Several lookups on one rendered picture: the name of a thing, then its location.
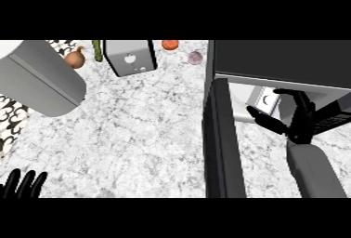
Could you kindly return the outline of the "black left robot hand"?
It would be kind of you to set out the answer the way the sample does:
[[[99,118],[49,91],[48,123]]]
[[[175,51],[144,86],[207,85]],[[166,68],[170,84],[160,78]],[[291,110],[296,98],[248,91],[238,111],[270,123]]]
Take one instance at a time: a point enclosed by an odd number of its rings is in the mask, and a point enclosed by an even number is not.
[[[0,183],[0,198],[39,198],[48,176],[48,172],[42,172],[40,175],[36,175],[36,171],[32,170],[27,175],[21,177],[21,169],[15,168],[11,171],[6,184]]]

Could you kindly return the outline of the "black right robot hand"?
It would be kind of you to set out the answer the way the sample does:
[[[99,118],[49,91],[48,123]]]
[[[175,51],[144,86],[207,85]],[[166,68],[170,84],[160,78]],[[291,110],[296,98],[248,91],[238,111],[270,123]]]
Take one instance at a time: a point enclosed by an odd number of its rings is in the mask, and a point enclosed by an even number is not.
[[[288,126],[279,119],[262,113],[253,106],[248,106],[247,110],[256,119],[256,123],[278,134],[287,135],[296,144],[310,144],[316,128],[316,103],[300,90],[279,88],[273,92],[294,97],[297,109],[291,125]]]

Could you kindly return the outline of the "white milk carton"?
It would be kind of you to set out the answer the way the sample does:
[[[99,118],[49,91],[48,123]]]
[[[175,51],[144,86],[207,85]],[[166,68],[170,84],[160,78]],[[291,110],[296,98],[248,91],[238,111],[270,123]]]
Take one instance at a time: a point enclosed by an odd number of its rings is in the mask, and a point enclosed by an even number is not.
[[[273,87],[265,87],[256,102],[256,108],[266,114],[272,114],[281,101],[281,95],[275,93]]]

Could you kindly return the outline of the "dark grey microwave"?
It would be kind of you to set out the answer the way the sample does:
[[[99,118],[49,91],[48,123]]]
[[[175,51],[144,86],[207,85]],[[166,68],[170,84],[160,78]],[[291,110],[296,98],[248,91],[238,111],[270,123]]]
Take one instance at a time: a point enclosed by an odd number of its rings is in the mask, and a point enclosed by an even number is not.
[[[217,78],[306,92],[318,133],[351,124],[351,40],[211,40],[207,79]]]

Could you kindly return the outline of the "dark grey microwave door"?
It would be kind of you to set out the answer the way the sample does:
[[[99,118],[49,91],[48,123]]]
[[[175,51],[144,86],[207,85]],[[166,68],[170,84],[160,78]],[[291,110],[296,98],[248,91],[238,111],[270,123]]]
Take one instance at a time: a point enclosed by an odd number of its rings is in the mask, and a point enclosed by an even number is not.
[[[213,81],[204,108],[206,197],[245,198],[239,142],[225,78]]]

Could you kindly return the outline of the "purple garlic bulb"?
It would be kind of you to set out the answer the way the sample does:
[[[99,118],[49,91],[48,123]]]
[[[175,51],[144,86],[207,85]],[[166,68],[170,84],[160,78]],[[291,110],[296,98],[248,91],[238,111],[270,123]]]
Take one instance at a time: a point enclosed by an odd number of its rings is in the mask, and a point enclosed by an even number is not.
[[[204,61],[204,55],[198,51],[192,51],[188,55],[188,62],[192,65],[201,64]]]

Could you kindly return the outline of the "orange fruit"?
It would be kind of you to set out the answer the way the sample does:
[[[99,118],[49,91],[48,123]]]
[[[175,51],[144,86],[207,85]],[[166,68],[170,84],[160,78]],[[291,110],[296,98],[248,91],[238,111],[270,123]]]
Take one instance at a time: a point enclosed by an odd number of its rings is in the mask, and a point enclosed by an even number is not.
[[[179,41],[178,40],[164,40],[163,47],[166,50],[175,50],[179,48]]]

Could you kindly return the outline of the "brown onion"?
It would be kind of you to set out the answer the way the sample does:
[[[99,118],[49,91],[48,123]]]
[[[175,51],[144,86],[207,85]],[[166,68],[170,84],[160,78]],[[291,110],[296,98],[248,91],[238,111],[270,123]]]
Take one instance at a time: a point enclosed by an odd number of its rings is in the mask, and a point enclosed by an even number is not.
[[[83,54],[83,47],[80,46],[76,51],[70,52],[65,61],[73,69],[79,69],[85,66],[86,56]]]

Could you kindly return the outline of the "green vegetable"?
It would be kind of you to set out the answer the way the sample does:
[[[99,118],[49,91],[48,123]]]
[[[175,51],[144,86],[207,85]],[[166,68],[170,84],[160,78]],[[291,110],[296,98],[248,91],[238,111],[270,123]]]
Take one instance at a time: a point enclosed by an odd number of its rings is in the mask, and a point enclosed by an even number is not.
[[[98,62],[104,61],[104,51],[102,51],[102,43],[101,40],[92,40],[92,45],[95,49],[95,59]]]

